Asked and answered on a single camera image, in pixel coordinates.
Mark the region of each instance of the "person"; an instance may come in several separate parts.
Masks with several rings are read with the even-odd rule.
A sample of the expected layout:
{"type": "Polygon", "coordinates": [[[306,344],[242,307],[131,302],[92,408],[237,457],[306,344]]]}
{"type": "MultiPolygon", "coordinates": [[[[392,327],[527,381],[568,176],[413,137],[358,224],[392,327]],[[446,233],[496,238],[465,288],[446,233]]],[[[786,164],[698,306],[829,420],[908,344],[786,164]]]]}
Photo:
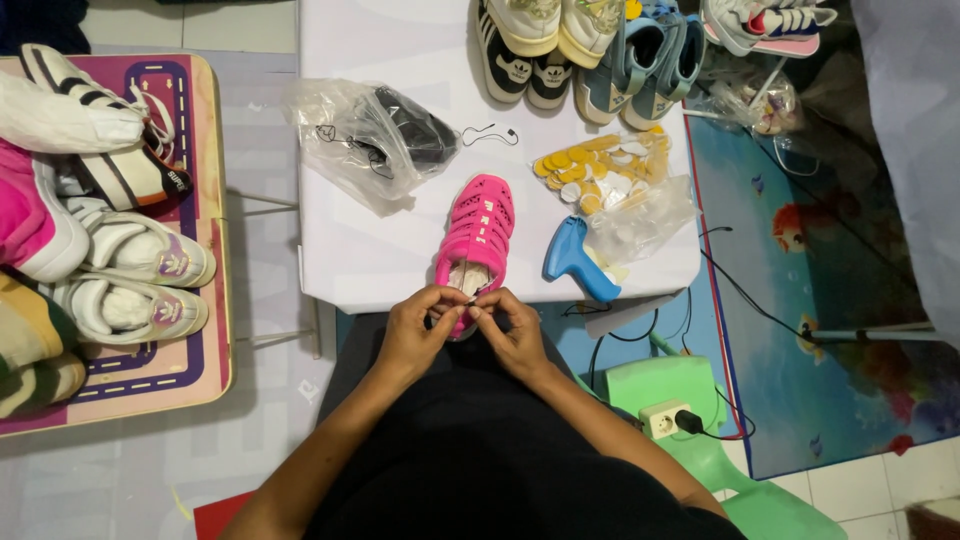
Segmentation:
{"type": "Polygon", "coordinates": [[[221,538],[744,538],[577,385],[535,309],[507,288],[467,304],[430,285],[358,316],[319,425],[221,538]],[[479,332],[447,342],[465,309],[479,332]]]}

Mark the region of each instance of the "light blue sneaker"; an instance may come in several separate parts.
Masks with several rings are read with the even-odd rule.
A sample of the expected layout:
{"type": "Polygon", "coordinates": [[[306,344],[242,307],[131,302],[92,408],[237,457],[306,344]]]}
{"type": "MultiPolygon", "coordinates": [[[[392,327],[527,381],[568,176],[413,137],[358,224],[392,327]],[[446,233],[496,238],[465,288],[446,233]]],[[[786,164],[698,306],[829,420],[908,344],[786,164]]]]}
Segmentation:
{"type": "Polygon", "coordinates": [[[621,15],[620,29],[603,59],[577,75],[574,93],[580,114],[597,124],[611,123],[662,62],[666,38],[649,16],[627,22],[621,15]]]}
{"type": "Polygon", "coordinates": [[[624,107],[624,122],[638,130],[657,126],[674,103],[683,100],[700,73],[707,41],[698,15],[684,17],[676,4],[658,3],[653,16],[667,33],[669,50],[656,72],[647,77],[643,88],[624,107]]]}

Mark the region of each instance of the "green plastic chair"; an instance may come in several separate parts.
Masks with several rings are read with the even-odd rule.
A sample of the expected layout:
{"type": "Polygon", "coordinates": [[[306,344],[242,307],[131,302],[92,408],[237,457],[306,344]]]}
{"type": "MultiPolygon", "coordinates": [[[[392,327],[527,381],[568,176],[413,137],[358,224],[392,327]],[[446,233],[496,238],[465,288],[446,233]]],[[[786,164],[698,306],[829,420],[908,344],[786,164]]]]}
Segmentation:
{"type": "MultiPolygon", "coordinates": [[[[718,435],[727,408],[714,388],[710,362],[704,356],[660,356],[623,364],[606,372],[610,404],[634,415],[650,405],[679,399],[718,435]]],[[[737,494],[721,503],[734,525],[750,540],[845,540],[847,533],[813,506],[771,481],[741,473],[717,439],[679,432],[658,439],[710,493],[730,489],[737,494]]]]}

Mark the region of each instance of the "blue tag gun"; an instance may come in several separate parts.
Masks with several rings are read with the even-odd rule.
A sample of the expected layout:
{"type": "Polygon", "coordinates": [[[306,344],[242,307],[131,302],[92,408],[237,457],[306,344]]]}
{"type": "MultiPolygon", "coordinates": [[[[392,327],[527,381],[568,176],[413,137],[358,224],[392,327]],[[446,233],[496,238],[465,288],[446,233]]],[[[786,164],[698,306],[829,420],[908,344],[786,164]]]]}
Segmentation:
{"type": "Polygon", "coordinates": [[[569,273],[597,302],[611,302],[620,294],[619,285],[614,285],[600,270],[593,259],[584,252],[587,238],[587,222],[580,217],[567,217],[553,235],[543,262],[543,276],[552,282],[569,273]]]}

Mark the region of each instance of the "person's right hand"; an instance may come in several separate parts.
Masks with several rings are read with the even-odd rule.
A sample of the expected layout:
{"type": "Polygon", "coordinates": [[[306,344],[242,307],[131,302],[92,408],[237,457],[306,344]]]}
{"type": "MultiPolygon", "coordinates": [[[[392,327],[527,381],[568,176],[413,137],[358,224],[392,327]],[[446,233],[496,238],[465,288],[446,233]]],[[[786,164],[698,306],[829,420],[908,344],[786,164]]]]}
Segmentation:
{"type": "Polygon", "coordinates": [[[469,312],[493,347],[497,361],[517,379],[529,382],[553,365],[543,350],[540,315],[517,300],[510,289],[501,287],[478,297],[469,312]],[[507,313],[511,326],[507,333],[493,320],[490,312],[495,310],[507,313]]]}

